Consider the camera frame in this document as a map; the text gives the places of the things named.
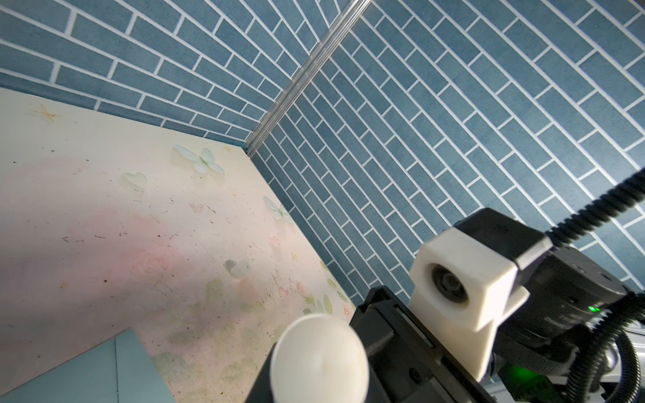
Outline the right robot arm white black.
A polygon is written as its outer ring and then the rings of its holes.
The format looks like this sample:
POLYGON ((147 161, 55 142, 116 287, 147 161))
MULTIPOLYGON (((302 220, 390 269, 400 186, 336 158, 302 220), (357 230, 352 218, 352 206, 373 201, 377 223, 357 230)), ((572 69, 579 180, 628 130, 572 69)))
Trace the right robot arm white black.
POLYGON ((644 296, 573 247, 644 198, 638 171, 547 232, 482 208, 418 250, 409 302, 372 289, 351 319, 369 402, 644 398, 644 296))

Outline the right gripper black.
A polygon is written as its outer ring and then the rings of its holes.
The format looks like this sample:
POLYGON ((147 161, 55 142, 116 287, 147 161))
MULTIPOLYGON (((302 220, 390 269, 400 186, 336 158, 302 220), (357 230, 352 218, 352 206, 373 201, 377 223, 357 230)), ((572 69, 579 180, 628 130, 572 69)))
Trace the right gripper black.
POLYGON ((367 402, 493 402, 386 286, 369 291, 350 321, 370 366, 367 402))

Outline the teal envelope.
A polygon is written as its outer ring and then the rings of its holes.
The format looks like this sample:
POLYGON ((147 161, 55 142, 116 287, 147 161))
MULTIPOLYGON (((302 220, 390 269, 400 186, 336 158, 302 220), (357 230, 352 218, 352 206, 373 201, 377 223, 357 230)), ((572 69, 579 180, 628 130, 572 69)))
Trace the teal envelope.
POLYGON ((173 402, 136 332, 128 329, 1 396, 2 402, 173 402))

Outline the white glue stick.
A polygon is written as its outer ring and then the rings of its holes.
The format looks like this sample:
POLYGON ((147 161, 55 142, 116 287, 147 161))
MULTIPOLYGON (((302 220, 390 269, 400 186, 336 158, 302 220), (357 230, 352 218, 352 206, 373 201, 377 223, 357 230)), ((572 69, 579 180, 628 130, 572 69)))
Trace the white glue stick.
POLYGON ((370 384, 358 334, 329 314, 295 320, 275 344, 269 372, 275 402, 362 403, 370 384))

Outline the clear glue stick cap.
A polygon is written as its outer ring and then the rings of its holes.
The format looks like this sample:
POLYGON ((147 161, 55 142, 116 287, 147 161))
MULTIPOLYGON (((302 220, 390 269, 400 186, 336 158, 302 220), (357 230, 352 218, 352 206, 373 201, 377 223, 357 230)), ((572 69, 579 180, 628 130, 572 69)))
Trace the clear glue stick cap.
POLYGON ((250 272, 250 264, 246 260, 226 260, 224 267, 234 280, 243 280, 250 272))

